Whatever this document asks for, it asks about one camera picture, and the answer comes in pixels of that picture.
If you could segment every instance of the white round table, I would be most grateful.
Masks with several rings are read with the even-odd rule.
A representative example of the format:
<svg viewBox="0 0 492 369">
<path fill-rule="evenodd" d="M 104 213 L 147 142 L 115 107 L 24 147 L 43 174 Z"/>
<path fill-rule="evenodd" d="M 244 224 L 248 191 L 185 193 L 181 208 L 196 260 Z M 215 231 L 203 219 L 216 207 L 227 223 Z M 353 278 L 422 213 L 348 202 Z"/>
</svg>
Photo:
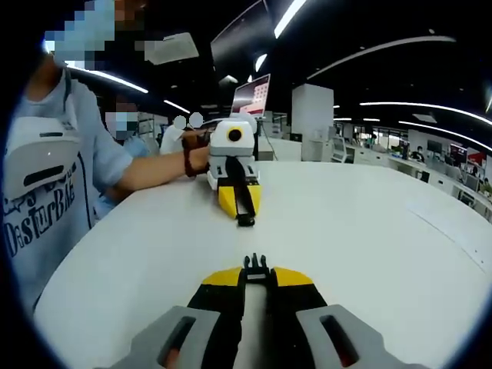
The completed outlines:
<svg viewBox="0 0 492 369">
<path fill-rule="evenodd" d="M 490 224 L 388 168 L 259 165 L 263 194 L 253 228 L 227 217 L 204 176 L 139 191 L 99 222 L 36 308 L 55 353 L 73 368 L 109 366 L 144 327 L 172 306 L 186 306 L 209 274 L 257 252 L 270 268 L 312 278 L 328 304 L 381 332 L 401 361 L 442 367 L 487 302 Z M 485 267 L 460 246 L 467 240 Z"/>
</svg>

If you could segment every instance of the yellow camera ring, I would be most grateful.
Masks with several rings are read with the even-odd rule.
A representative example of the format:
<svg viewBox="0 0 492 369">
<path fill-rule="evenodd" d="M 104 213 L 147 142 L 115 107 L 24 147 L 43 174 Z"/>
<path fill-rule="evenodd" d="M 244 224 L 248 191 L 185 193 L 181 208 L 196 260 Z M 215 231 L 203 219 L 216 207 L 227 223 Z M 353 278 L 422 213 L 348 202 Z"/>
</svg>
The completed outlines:
<svg viewBox="0 0 492 369">
<path fill-rule="evenodd" d="M 228 133 L 227 133 L 227 138 L 231 142 L 238 142 L 241 140 L 243 137 L 243 130 L 241 127 L 232 127 L 229 128 Z"/>
</svg>

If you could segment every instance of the light blue shirt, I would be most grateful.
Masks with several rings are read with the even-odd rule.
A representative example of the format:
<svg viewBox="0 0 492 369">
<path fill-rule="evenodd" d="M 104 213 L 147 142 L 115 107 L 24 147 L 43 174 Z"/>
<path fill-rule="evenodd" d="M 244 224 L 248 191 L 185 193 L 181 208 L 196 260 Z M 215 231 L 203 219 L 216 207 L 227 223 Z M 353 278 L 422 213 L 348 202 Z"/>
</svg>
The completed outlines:
<svg viewBox="0 0 492 369">
<path fill-rule="evenodd" d="M 64 93 L 65 72 L 42 101 L 23 98 L 15 117 L 59 118 Z M 72 96 L 81 150 L 71 170 L 62 180 L 42 185 L 22 198 L 3 199 L 5 244 L 27 309 L 34 307 L 56 268 L 95 223 L 96 193 L 90 191 L 91 186 L 105 191 L 115 185 L 132 161 L 105 130 L 94 93 L 73 80 Z"/>
<path fill-rule="evenodd" d="M 150 154 L 144 140 L 137 136 L 131 136 L 123 143 L 123 148 L 133 157 L 133 158 L 143 158 Z M 101 220 L 103 217 L 108 215 L 108 213 L 116 207 L 116 203 L 108 198 L 107 196 L 101 196 L 94 204 L 94 210 Z"/>
</svg>

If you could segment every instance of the camera lens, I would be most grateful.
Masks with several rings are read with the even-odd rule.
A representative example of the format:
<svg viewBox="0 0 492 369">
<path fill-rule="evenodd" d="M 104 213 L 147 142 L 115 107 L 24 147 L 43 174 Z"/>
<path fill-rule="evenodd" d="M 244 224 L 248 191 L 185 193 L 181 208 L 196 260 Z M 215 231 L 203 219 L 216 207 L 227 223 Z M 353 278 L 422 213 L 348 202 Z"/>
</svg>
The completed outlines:
<svg viewBox="0 0 492 369">
<path fill-rule="evenodd" d="M 229 140 L 236 142 L 241 140 L 242 133 L 238 129 L 233 129 L 229 132 Z"/>
</svg>

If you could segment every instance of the black ceiling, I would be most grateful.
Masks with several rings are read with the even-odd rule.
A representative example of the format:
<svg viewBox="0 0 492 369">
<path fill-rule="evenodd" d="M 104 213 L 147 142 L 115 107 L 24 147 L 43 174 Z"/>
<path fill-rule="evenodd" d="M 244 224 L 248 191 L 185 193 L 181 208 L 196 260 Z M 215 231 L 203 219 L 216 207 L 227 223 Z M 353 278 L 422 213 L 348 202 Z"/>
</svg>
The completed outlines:
<svg viewBox="0 0 492 369">
<path fill-rule="evenodd" d="M 485 113 L 492 87 L 487 2 L 307 0 L 276 39 L 274 25 L 291 2 L 266 0 L 252 6 L 256 3 L 252 0 L 148 0 L 143 14 L 145 26 L 117 33 L 116 40 L 107 42 L 106 50 L 96 54 L 100 61 L 96 68 L 146 88 L 149 93 L 75 74 L 101 98 L 111 98 L 119 91 L 145 110 L 169 116 L 180 114 L 163 103 L 168 99 L 207 116 L 210 111 L 229 111 L 234 89 L 249 75 L 271 73 L 269 110 L 289 112 L 292 88 L 310 83 L 334 89 L 335 104 L 341 106 L 335 111 L 338 117 L 380 118 L 381 123 L 398 126 L 399 120 L 419 123 L 412 113 L 432 113 L 438 127 L 492 145 L 492 127 L 474 118 L 429 108 L 359 105 L 365 101 L 420 102 L 458 108 L 492 120 L 492 108 L 488 115 Z M 191 33 L 200 57 L 155 66 L 144 60 L 143 52 L 135 51 L 135 41 L 162 40 L 180 32 Z M 447 36 L 456 41 L 386 48 L 308 79 L 320 69 L 362 50 L 428 36 Z M 261 70 L 254 73 L 254 61 L 261 54 L 268 57 Z M 225 75 L 234 76 L 239 84 L 219 85 Z"/>
</svg>

